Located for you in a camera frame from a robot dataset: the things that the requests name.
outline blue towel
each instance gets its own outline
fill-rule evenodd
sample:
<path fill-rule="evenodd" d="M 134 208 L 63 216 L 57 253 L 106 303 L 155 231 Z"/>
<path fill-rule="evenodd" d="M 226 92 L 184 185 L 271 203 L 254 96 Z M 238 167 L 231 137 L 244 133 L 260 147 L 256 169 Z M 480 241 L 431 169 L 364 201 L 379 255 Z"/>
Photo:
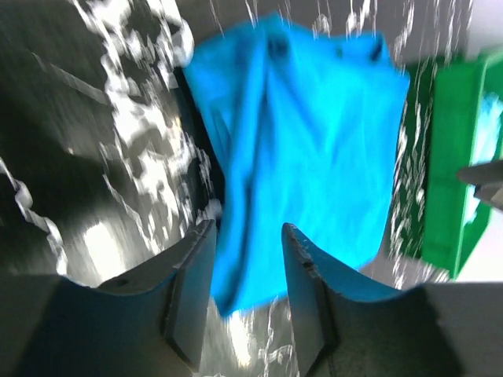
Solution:
<path fill-rule="evenodd" d="M 314 39 L 268 16 L 196 48 L 185 77 L 226 179 L 222 315 L 286 293 L 285 222 L 354 269 L 376 256 L 409 87 L 382 36 Z"/>

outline green plastic bin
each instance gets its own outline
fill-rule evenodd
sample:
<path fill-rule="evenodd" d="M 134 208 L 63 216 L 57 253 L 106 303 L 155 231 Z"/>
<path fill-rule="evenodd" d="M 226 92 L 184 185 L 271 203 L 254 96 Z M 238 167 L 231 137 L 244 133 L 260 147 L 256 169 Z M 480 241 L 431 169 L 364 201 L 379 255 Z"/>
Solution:
<path fill-rule="evenodd" d="M 456 179 L 471 165 L 479 107 L 485 93 L 503 100 L 503 50 L 481 54 L 442 68 L 435 78 L 431 153 L 422 258 L 447 269 L 455 279 L 490 219 L 481 203 L 471 224 L 463 226 L 468 186 Z M 501 158 L 501 135 L 495 158 Z"/>

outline marble surface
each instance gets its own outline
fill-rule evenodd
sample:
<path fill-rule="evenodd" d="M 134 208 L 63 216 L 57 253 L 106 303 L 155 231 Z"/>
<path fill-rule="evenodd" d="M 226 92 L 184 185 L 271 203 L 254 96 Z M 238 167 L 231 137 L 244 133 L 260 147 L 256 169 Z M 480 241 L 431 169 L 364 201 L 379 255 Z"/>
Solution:
<path fill-rule="evenodd" d="M 217 218 L 222 172 L 174 68 L 191 49 L 182 19 L 200 42 L 278 11 L 314 35 L 381 30 L 396 63 L 413 71 L 390 223 L 364 272 L 400 288 L 439 278 L 402 254 L 420 250 L 432 80 L 464 47 L 471 3 L 180 0 L 178 8 L 0 2 L 0 270 L 97 286 L 169 247 L 198 219 Z M 228 320 L 210 303 L 199 375 L 298 375 L 289 316 L 281 298 Z"/>

